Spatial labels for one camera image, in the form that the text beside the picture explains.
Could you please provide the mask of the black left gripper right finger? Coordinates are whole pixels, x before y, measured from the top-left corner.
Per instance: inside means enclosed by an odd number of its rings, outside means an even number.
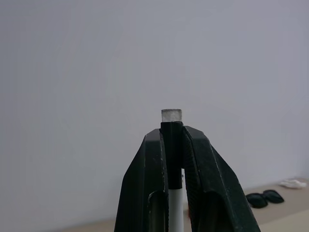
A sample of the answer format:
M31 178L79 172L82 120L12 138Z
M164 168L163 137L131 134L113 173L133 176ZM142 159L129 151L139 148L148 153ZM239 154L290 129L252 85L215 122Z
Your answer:
M183 129L192 232L261 232L234 171L197 129Z

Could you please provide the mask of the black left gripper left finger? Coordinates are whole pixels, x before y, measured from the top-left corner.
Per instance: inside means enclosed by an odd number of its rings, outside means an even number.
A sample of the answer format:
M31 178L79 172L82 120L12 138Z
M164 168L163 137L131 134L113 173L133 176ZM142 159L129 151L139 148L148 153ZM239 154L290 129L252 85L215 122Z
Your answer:
M160 130L146 134L121 186L114 232L168 232L169 188Z

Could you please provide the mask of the white marker with black cap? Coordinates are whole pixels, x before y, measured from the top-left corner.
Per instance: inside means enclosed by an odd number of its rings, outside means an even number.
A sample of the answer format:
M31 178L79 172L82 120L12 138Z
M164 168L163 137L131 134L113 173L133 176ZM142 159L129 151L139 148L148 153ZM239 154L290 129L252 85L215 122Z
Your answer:
M161 110L161 134L163 135L169 188L169 232L184 232L183 181L182 181L182 111Z

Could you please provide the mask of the black sunglasses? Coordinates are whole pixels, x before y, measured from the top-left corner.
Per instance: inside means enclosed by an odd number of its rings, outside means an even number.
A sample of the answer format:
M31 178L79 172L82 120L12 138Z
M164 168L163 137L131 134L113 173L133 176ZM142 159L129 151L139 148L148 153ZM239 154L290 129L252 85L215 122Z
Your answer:
M262 193L250 193L246 199L252 208L261 209L268 206L268 203L280 204L285 202L284 198L275 190L268 189Z

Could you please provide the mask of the white crumpled tissue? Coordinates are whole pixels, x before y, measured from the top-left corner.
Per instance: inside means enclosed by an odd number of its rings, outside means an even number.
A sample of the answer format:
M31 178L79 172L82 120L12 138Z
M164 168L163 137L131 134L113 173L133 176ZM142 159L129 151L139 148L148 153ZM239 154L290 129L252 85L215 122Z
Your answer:
M304 189L307 187L307 183L301 182L297 179L287 179L279 183L279 186L288 189Z

